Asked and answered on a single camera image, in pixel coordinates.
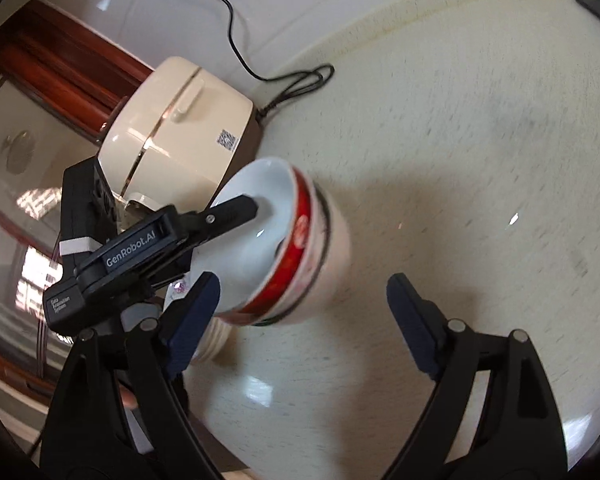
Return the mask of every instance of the qr code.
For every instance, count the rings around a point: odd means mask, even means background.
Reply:
[[[222,130],[222,133],[220,134],[216,142],[220,144],[220,146],[222,146],[223,148],[226,148],[230,152],[232,152],[235,148],[237,140],[238,139],[236,139],[235,136],[232,136],[232,134],[230,134],[228,131]]]

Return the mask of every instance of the rice cooker handle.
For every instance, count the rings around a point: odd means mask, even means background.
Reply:
[[[193,103],[200,96],[204,87],[204,79],[201,77],[194,78],[193,81],[185,88],[180,98],[176,101],[176,104],[171,111],[171,115],[169,116],[170,120],[174,123],[179,123],[182,118],[189,113]]]

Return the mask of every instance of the screw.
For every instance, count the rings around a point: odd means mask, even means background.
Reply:
[[[466,328],[464,321],[461,319],[450,319],[446,325],[449,327],[451,332],[456,332],[457,334],[464,332],[464,329]]]
[[[144,332],[151,332],[158,326],[158,320],[155,317],[148,317],[140,322],[140,330]]]
[[[529,341],[529,334],[519,328],[513,331],[513,339],[520,343],[526,343]]]
[[[93,330],[93,328],[85,328],[78,335],[78,339],[80,339],[80,341],[88,341],[93,337],[94,334],[95,331]]]

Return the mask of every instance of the black cable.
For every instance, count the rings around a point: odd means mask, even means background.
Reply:
[[[263,120],[267,114],[272,111],[275,107],[277,107],[280,103],[284,101],[288,101],[289,99],[293,99],[296,97],[300,97],[305,94],[310,94],[311,92],[315,92],[319,90],[323,86],[325,86],[329,79],[333,77],[336,69],[331,63],[324,63],[322,65],[318,65],[312,70],[297,70],[296,72],[290,72],[288,74],[283,74],[275,77],[263,77],[257,73],[255,73],[251,67],[247,64],[247,62],[238,51],[238,48],[234,43],[234,6],[231,4],[229,0],[221,0],[229,9],[229,27],[227,28],[227,39],[229,40],[229,44],[234,51],[235,57],[238,58],[244,69],[255,79],[258,81],[263,81],[265,83],[275,83],[278,81],[284,81],[286,79],[293,79],[294,81],[288,85],[282,92],[276,95],[271,102],[266,105],[264,108],[261,108],[256,113],[256,118],[258,122]]]

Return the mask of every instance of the white countertop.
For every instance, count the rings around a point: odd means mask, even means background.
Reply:
[[[433,386],[384,298],[405,272],[449,318],[530,333],[574,463],[600,433],[600,22],[573,0],[408,0],[306,64],[330,52],[334,80],[280,111],[260,155],[340,203],[347,286],[191,367],[193,411],[265,480],[380,478]]]

